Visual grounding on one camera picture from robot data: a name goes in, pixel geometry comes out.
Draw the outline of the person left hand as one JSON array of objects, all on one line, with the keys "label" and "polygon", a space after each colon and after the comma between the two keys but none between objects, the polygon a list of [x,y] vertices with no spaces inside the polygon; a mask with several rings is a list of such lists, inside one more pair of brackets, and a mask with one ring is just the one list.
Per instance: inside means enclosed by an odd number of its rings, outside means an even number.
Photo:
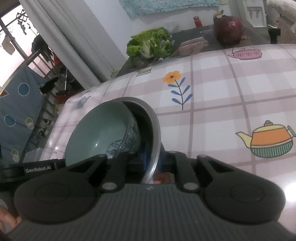
[{"label": "person left hand", "polygon": [[7,227],[9,227],[9,230],[13,230],[16,228],[21,222],[22,218],[20,216],[14,217],[9,211],[1,206],[0,209],[0,223],[1,223],[1,231],[3,233],[7,233]]}]

